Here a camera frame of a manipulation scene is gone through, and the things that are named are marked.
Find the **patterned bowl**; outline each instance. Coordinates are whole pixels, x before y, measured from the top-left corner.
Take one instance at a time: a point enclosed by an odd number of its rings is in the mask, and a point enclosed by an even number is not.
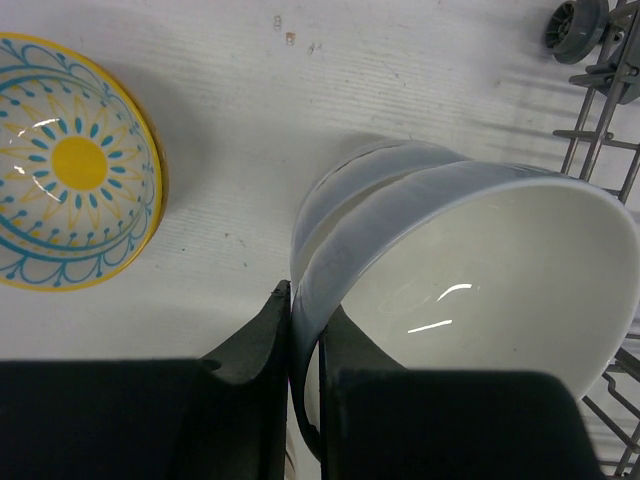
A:
[[[0,33],[0,282],[100,283],[156,231],[166,168],[123,88],[83,56]]]

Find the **rack wheel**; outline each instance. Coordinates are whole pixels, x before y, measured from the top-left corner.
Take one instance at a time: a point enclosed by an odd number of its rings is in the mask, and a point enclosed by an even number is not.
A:
[[[560,63],[574,64],[598,44],[609,23],[607,0],[564,2],[545,31],[545,44]]]

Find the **dish rack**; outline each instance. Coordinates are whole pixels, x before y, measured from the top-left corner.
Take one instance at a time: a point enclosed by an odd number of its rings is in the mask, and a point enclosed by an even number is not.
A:
[[[573,85],[586,88],[586,95],[573,130],[556,130],[555,136],[569,140],[561,172],[569,174],[576,157],[578,144],[588,144],[587,154],[579,178],[590,181],[603,147],[633,152],[633,159],[619,190],[606,189],[622,203],[626,203],[640,169],[640,143],[619,141],[609,131],[616,107],[640,96],[640,0],[627,3],[619,0],[609,11],[606,0],[577,0],[564,2],[549,21],[545,35],[549,47],[560,63],[574,64],[585,58],[593,48],[602,45],[597,63],[588,66],[586,73],[569,79]],[[585,128],[587,117],[597,94],[606,97],[596,128]],[[633,418],[635,428],[624,429],[589,396],[584,405],[620,440],[619,458],[601,459],[607,478],[640,480],[640,398],[628,398],[621,393],[620,384],[637,382],[640,385],[640,360],[631,351],[640,351],[640,334],[628,333],[602,379],[606,382],[609,399],[614,400]]]

